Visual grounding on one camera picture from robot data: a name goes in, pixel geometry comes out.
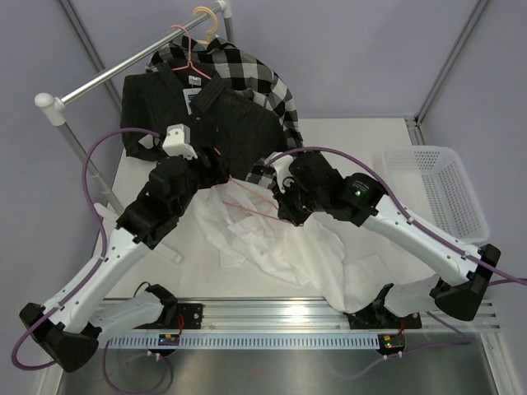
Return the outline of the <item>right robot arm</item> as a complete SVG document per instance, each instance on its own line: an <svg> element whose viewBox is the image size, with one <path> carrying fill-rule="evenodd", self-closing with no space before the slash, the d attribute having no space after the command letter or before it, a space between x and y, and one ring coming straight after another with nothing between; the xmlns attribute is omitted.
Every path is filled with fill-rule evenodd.
<svg viewBox="0 0 527 395"><path fill-rule="evenodd" d="M373 170L343 177L324 148L297 148L265 160L276 175L278 217L294 226L323 212L385 237L433 272L406 285L389 283L356 315L367 324L395 327L412 314L439 309L460 321L473 320L501 256L485 244L468 244L407 209Z"/></svg>

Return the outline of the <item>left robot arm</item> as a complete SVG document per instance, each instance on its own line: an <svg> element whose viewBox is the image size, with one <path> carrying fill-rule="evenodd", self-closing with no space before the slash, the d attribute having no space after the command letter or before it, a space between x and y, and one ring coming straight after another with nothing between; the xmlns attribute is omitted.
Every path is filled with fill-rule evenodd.
<svg viewBox="0 0 527 395"><path fill-rule="evenodd" d="M80 369L99 346L141 326L168 328L177 322L178 300L158 284L106 309L101 301L130 268L177 225L195 193L228 181L224 156L204 147L194 158L160 160L136 200L102 238L100 256L44 304L27 304L20 319L33 340L65 372Z"/></svg>

